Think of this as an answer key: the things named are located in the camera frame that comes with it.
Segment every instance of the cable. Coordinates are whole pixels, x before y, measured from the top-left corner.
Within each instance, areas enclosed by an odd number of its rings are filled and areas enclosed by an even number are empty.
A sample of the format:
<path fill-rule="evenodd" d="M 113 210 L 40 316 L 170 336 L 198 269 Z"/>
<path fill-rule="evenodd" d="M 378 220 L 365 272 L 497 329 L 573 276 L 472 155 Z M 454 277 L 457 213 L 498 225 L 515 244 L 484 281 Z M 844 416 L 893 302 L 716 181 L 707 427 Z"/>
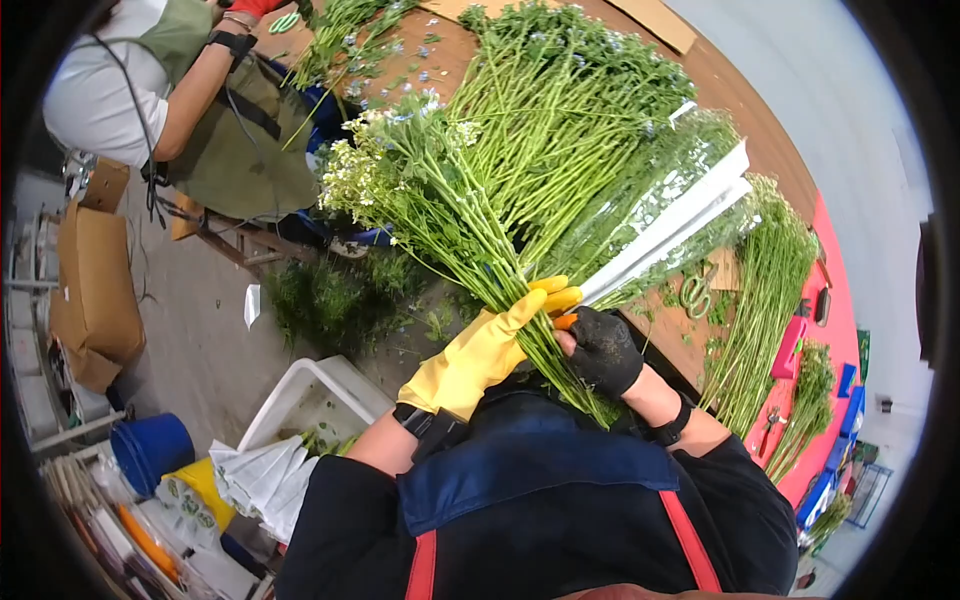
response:
<path fill-rule="evenodd" d="M 110 54 L 110 57 L 117 63 L 117 66 L 120 67 L 120 71 L 123 73 L 124 80 L 127 81 L 127 88 L 130 90 L 131 98 L 133 99 L 133 106 L 136 108 L 136 116 L 140 119 L 140 127 L 143 128 L 143 138 L 147 142 L 147 164 L 150 167 L 150 178 L 147 180 L 147 212 L 150 215 L 150 222 L 154 221 L 154 211 L 156 210 L 156 161 L 154 161 L 154 144 L 150 139 L 150 130 L 147 128 L 147 118 L 143 116 L 143 109 L 140 107 L 140 103 L 136 101 L 136 92 L 133 91 L 133 82 L 130 80 L 130 73 L 127 72 L 127 66 L 123 63 L 122 60 L 113 52 L 113 49 L 110 48 L 106 42 L 100 39 L 96 34 L 91 34 L 93 39 L 100 44 L 104 50 Z M 160 226 L 164 229 L 167 228 L 167 224 L 163 219 L 163 215 L 156 212 L 159 217 Z"/>
<path fill-rule="evenodd" d="M 127 82 L 127 88 L 130 90 L 131 98 L 133 100 L 133 106 L 136 108 L 136 116 L 140 121 L 140 127 L 143 129 L 143 137 L 147 143 L 147 152 L 148 152 L 147 164 L 149 166 L 149 171 L 150 171 L 150 177 L 147 180 L 147 211 L 150 215 L 151 223 L 154 220 L 154 212 L 156 212 L 156 216 L 160 221 L 160 226 L 164 229 L 167 229 L 166 220 L 163 218 L 163 214 L 156 209 L 156 206 L 158 204 L 161 207 L 163 207 L 163 209 L 166 210 L 167 213 L 172 217 L 180 218 L 185 221 L 194 221 L 194 222 L 202 223 L 203 222 L 202 219 L 198 219 L 193 215 L 187 214 L 179 206 L 171 203 L 170 201 L 164 198 L 161 198 L 157 194 L 156 192 L 156 161 L 154 160 L 154 150 L 153 150 L 154 144 L 150 139 L 150 130 L 147 127 L 147 119 L 143 114 L 143 109 L 140 107 L 140 104 L 137 102 L 136 92 L 133 90 L 133 82 L 130 79 L 130 73 L 127 71 L 127 66 L 120 60 L 119 57 L 117 57 L 117 55 L 113 52 L 113 50 L 102 39 L 100 39 L 95 34 L 91 34 L 91 35 L 93 39 L 96 40 L 96 42 L 100 46 L 102 46 L 108 52 L 108 54 L 110 54 L 110 57 L 113 58 L 113 60 L 117 63 L 117 66 L 120 67 L 120 71 L 123 73 L 124 80 Z M 273 213 L 269 211 L 261 212 L 259 214 L 256 214 L 250 217 L 249 219 L 245 219 L 243 222 L 238 223 L 237 225 L 234 225 L 230 228 L 226 228 L 226 229 L 222 229 L 221 231 L 214 232 L 218 235 L 226 231 L 231 231 L 231 230 L 240 228 L 250 223 L 251 221 L 254 221 L 261 217 L 273 215 L 276 222 L 279 223 L 281 219 L 281 216 L 280 216 L 281 213 L 283 214 L 284 217 L 289 214 L 292 214 L 292 212 L 284 213 L 283 211 L 280 210 L 280 201 L 276 194 L 276 182 L 273 180 L 272 177 L 270 177 L 270 169 L 267 167 L 267 161 L 263 157 L 263 152 L 260 149 L 260 145 L 257 143 L 256 139 L 250 133 L 250 130 L 247 129 L 247 125 L 243 122 L 243 117 L 241 117 L 240 115 L 240 110 L 237 108 L 236 102 L 233 100 L 232 91 L 226 85 L 224 85 L 224 91 L 227 93 L 227 100 L 230 104 L 230 110 L 233 112 L 233 116 L 236 117 L 237 123 L 240 125 L 240 129 L 243 131 L 244 135 L 250 140 L 251 144 L 253 144 L 253 147 L 256 150 L 257 160 L 260 162 L 260 165 L 263 167 L 264 176 L 270 181 L 271 192 L 273 193 L 273 196 L 274 196 L 275 210 L 273 211 Z M 280 233 L 279 227 L 277 227 L 276 229 L 276 236 L 281 240 L 283 239 L 283 235 Z"/>

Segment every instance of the worktable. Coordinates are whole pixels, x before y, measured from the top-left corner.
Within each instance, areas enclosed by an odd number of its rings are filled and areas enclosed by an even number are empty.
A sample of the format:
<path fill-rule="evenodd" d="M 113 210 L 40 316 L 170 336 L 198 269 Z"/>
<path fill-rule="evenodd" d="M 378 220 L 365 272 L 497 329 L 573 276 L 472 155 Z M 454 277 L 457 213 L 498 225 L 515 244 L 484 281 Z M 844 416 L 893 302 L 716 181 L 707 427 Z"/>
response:
<path fill-rule="evenodd" d="M 322 0 L 314 0 L 317 7 Z M 630 16 L 604 0 L 580 0 L 587 15 L 604 20 L 607 27 L 623 33 L 638 33 L 645 41 L 658 43 L 657 39 Z M 312 32 L 302 23 L 284 33 L 271 35 L 267 32 L 270 25 L 284 14 L 290 12 L 293 5 L 266 15 L 259 28 L 254 32 L 259 37 L 255 46 L 260 54 L 275 57 L 283 52 L 287 54 L 278 59 L 287 65 L 293 64 L 297 56 L 313 38 Z M 431 19 L 438 19 L 434 25 L 427 25 Z M 432 32 L 442 39 L 424 44 L 426 32 Z M 404 52 L 379 63 L 383 74 L 372 79 L 364 87 L 363 95 L 374 97 L 380 91 L 394 84 L 398 78 L 406 76 L 414 89 L 436 89 L 441 102 L 446 102 L 460 85 L 467 66 L 477 47 L 476 37 L 464 30 L 459 24 L 423 9 L 413 9 L 398 23 L 394 32 L 384 35 L 389 38 L 396 35 L 403 40 Z M 428 48 L 429 56 L 421 59 L 417 56 L 418 46 Z M 813 178 L 806 170 L 800 154 L 783 130 L 780 122 L 743 75 L 721 54 L 707 39 L 698 36 L 689 52 L 680 56 L 670 48 L 658 43 L 660 53 L 684 66 L 686 73 L 698 86 L 697 102 L 703 108 L 725 108 L 736 124 L 737 131 L 746 137 L 747 155 L 750 158 L 750 171 L 776 177 L 780 182 L 780 192 L 800 214 L 805 222 L 812 223 L 817 198 L 817 188 Z M 417 64 L 413 71 L 412 63 Z M 418 75 L 426 71 L 430 80 L 418 81 Z M 386 101 L 398 100 L 402 94 L 402 85 L 387 90 Z M 657 347 L 677 371 L 698 391 L 702 389 L 704 372 L 705 344 L 711 335 L 722 334 L 707 327 L 707 320 L 692 328 L 682 308 L 668 308 L 660 305 L 656 292 L 647 294 L 643 301 L 645 309 L 656 314 L 654 326 L 642 315 L 623 310 L 624 315 Z M 688 334 L 689 343 L 684 342 Z"/>
<path fill-rule="evenodd" d="M 441 2 L 441 0 L 430 1 L 434 4 Z M 504 4 L 499 0 L 492 2 L 492 4 L 497 3 Z M 830 321 L 828 326 L 823 328 L 812 325 L 809 336 L 831 345 L 830 357 L 838 373 L 844 362 L 858 365 L 859 354 L 850 290 L 836 235 L 813 178 L 773 112 L 743 75 L 703 36 L 698 35 L 689 51 L 680 56 L 664 44 L 658 43 L 653 34 L 605 0 L 579 0 L 579 3 L 587 15 L 603 19 L 608 28 L 623 33 L 637 33 L 644 40 L 657 43 L 660 53 L 666 58 L 679 62 L 696 83 L 697 102 L 700 107 L 724 108 L 731 113 L 737 131 L 749 140 L 747 142 L 747 155 L 750 158 L 749 171 L 770 176 L 779 181 L 783 197 L 807 224 L 816 229 L 827 252 L 829 276 L 833 284 Z M 322 1 L 314 0 L 314 4 L 320 7 Z M 303 26 L 302 21 L 284 34 L 268 34 L 267 29 L 270 24 L 290 10 L 291 8 L 287 7 L 268 14 L 264 17 L 259 29 L 255 31 L 259 36 L 259 43 L 255 49 L 266 57 L 286 53 L 278 60 L 287 65 L 296 61 L 302 49 L 312 39 L 312 33 Z M 439 19 L 439 21 L 431 25 L 429 22 L 432 19 Z M 423 38 L 426 32 L 437 34 L 442 39 L 425 44 Z M 384 37 L 389 39 L 390 34 L 403 40 L 404 51 L 400 55 L 379 63 L 383 73 L 366 84 L 362 96 L 367 98 L 381 96 L 388 103 L 395 102 L 403 93 L 402 85 L 396 82 L 406 77 L 406 81 L 412 85 L 413 89 L 432 87 L 440 94 L 441 102 L 448 101 L 463 79 L 470 59 L 473 57 L 477 47 L 475 36 L 457 23 L 423 9 L 413 9 L 408 12 L 395 30 L 388 32 Z M 419 46 L 428 48 L 426 58 L 417 56 Z M 412 63 L 417 64 L 416 68 L 411 68 Z M 419 81 L 419 74 L 424 71 L 429 79 L 422 83 Z M 342 90 L 347 84 L 348 78 L 344 78 L 339 82 L 338 87 Z M 675 290 L 678 289 L 682 280 L 681 276 L 671 279 Z M 804 287 L 804 297 L 815 298 L 816 292 L 819 292 L 824 284 L 823 274 L 815 264 Z M 637 302 L 641 306 L 634 308 L 633 304 Z M 647 311 L 655 314 L 652 324 L 645 316 Z M 628 302 L 621 308 L 621 312 L 694 389 L 698 392 L 702 391 L 707 340 L 711 336 L 725 338 L 726 331 L 723 327 L 709 326 L 706 317 L 696 323 L 692 322 L 683 308 L 664 306 L 656 290 L 648 291 L 642 299 Z M 744 440 L 748 450 L 754 445 L 759 445 L 762 427 L 766 422 L 766 411 L 770 407 L 779 405 L 782 414 L 789 413 L 793 387 L 792 381 L 780 382 L 774 387 L 757 417 L 754 428 Z M 827 454 L 836 440 L 840 421 L 848 402 L 846 399 L 834 400 L 836 417 L 827 434 L 819 436 L 814 441 L 794 470 L 780 483 L 780 490 L 795 507 L 803 499 L 808 482 L 823 468 Z M 776 447 L 781 435 L 782 425 L 778 425 L 771 433 L 771 448 Z M 755 457 L 755 461 L 759 464 L 762 464 L 763 460 Z"/>

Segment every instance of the hand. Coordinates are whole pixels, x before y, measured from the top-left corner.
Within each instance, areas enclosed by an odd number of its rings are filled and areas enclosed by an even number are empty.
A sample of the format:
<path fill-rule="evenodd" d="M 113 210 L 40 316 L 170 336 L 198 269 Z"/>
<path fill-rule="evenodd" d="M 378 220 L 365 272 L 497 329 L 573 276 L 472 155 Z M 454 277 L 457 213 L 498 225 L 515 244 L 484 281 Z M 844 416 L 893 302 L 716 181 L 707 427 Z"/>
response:
<path fill-rule="evenodd" d="M 554 331 L 573 372 L 610 399 L 620 399 L 643 370 L 643 355 L 636 349 L 627 324 L 588 306 L 576 310 L 570 332 Z"/>
<path fill-rule="evenodd" d="M 230 10 L 233 12 L 246 12 L 256 17 L 257 20 L 260 20 L 267 12 L 273 12 L 291 2 L 293 2 L 293 0 L 236 0 L 233 6 L 230 7 Z"/>
<path fill-rule="evenodd" d="M 541 308 L 568 310 L 583 298 L 579 288 L 566 287 L 565 276 L 534 281 L 530 287 L 530 293 L 505 313 L 480 311 L 443 352 L 420 365 L 420 370 L 400 388 L 397 402 L 407 402 L 431 413 L 445 408 L 469 420 L 484 391 L 506 379 L 526 360 L 527 355 L 516 342 L 516 333 Z"/>

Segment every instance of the cardboard piece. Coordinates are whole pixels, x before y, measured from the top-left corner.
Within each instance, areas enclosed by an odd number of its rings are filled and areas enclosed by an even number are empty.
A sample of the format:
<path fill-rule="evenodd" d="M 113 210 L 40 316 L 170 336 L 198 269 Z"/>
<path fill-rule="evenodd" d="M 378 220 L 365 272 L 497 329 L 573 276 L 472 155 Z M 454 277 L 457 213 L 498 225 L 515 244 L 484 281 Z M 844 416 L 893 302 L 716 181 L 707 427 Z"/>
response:
<path fill-rule="evenodd" d="M 130 167 L 109 158 L 97 158 L 97 165 L 90 173 L 80 206 L 113 214 L 123 199 L 130 182 Z"/>
<path fill-rule="evenodd" d="M 660 41 L 686 54 L 697 40 L 697 32 L 668 9 L 661 0 L 607 0 L 649 30 Z"/>
<path fill-rule="evenodd" d="M 515 6 L 517 1 L 518 0 L 489 0 L 481 4 L 487 8 L 488 17 L 497 18 L 503 13 L 505 6 Z M 471 4 L 475 4 L 475 0 L 423 0 L 420 2 L 422 8 L 446 17 L 454 23 L 457 22 L 457 17 L 460 16 L 460 13 L 465 11 Z M 559 7 L 561 5 L 560 2 L 556 2 L 555 0 L 546 0 L 546 4 L 550 7 Z"/>
<path fill-rule="evenodd" d="M 717 266 L 717 274 L 710 282 L 711 290 L 740 290 L 740 263 L 733 248 L 718 248 L 707 256 Z"/>
<path fill-rule="evenodd" d="M 127 220 L 74 201 L 57 254 L 60 289 L 51 294 L 50 328 L 77 383 L 102 394 L 146 343 L 127 262 Z"/>

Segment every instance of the yellow rubber glove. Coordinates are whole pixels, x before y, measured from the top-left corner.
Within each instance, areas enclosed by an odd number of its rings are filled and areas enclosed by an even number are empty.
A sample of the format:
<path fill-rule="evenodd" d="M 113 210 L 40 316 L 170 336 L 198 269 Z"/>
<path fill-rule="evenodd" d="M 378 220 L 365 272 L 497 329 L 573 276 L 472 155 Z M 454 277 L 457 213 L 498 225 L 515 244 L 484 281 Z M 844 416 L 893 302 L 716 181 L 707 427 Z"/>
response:
<path fill-rule="evenodd" d="M 509 311 L 497 315 L 481 310 L 443 352 L 420 365 L 420 370 L 400 388 L 396 400 L 431 413 L 445 408 L 469 420 L 484 390 L 506 379 L 526 360 L 527 355 L 516 342 L 516 333 L 545 303 L 550 303 L 548 298 L 573 301 L 567 307 L 571 308 L 583 297 L 579 288 L 564 289 L 565 286 L 566 276 L 534 281 L 530 293 Z"/>

